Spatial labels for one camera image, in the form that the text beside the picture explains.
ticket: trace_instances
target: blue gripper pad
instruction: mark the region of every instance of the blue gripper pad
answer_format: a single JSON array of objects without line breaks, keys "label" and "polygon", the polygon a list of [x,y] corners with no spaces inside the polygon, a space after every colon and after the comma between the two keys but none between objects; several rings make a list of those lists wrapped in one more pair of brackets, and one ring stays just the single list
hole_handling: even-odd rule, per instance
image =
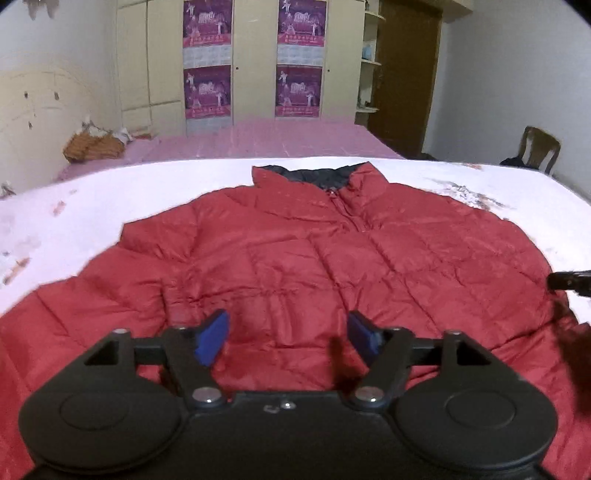
[{"label": "blue gripper pad", "polygon": [[368,367],[374,362],[384,345],[384,334],[357,312],[347,317],[347,337]]},{"label": "blue gripper pad", "polygon": [[230,316],[225,310],[213,314],[195,336],[195,356],[205,367],[213,365],[216,355],[222,349],[230,329]]}]

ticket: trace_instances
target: shelf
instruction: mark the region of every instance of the shelf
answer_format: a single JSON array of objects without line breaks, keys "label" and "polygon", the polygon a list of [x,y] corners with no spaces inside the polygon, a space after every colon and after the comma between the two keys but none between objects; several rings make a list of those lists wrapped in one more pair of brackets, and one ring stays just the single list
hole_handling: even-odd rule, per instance
[{"label": "shelf", "polygon": [[373,106],[357,106],[357,113],[375,113],[379,110],[379,108]]},{"label": "shelf", "polygon": [[373,61],[373,60],[361,59],[361,63],[367,63],[368,65],[373,65],[375,67],[381,67],[382,66],[382,64],[380,62]]},{"label": "shelf", "polygon": [[366,20],[375,20],[375,21],[386,21],[386,19],[384,17],[382,17],[380,14],[376,14],[374,12],[370,12],[368,10],[365,11],[365,18]]},{"label": "shelf", "polygon": [[421,0],[438,10],[443,10],[443,21],[451,23],[474,12],[474,0]]}]

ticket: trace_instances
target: dark jacket lining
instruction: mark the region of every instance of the dark jacket lining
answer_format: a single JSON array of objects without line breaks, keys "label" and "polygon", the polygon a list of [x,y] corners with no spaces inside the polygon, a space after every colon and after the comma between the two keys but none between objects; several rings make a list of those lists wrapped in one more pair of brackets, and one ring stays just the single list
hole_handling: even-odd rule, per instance
[{"label": "dark jacket lining", "polygon": [[349,177],[362,163],[341,168],[319,168],[318,170],[287,170],[278,165],[267,165],[265,170],[278,173],[289,181],[311,183],[323,190],[338,190],[349,183]]}]

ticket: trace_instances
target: item on shelf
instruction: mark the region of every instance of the item on shelf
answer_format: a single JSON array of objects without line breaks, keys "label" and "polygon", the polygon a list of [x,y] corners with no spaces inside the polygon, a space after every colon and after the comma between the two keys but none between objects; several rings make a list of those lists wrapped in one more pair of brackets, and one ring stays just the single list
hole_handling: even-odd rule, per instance
[{"label": "item on shelf", "polygon": [[361,52],[361,58],[364,60],[370,60],[371,61],[371,45],[365,45],[363,47],[363,51]]}]

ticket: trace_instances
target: chair backrest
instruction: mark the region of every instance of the chair backrest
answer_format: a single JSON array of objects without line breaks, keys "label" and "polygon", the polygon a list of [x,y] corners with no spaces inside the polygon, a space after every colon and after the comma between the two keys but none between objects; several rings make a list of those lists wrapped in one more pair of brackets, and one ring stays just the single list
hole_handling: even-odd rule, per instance
[{"label": "chair backrest", "polygon": [[[527,161],[523,158],[525,151],[527,150],[528,140],[531,143],[530,157]],[[560,154],[560,142],[556,140],[552,135],[544,132],[543,130],[536,127],[526,127],[523,137],[521,138],[521,146],[519,148],[519,158],[529,167],[540,168],[544,159],[549,153],[553,153],[548,166],[546,167],[546,173],[550,173],[552,167],[558,160]]]}]

